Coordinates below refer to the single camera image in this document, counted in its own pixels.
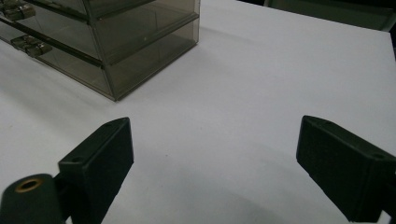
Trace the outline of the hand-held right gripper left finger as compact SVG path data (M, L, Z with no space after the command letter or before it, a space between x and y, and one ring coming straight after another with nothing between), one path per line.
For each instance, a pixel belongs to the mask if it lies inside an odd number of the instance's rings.
M101 224L134 163L130 120L100 126L58 162L73 224Z

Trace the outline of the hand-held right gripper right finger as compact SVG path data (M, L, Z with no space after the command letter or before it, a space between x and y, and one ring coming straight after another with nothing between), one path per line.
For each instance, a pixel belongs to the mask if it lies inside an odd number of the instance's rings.
M297 162L350 222L396 222L396 157L341 126L303 116Z

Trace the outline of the smoky clear drawer cabinet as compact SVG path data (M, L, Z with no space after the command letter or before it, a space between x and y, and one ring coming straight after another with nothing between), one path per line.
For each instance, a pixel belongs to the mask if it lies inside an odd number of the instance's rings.
M0 0L0 39L118 101L199 40L200 0Z

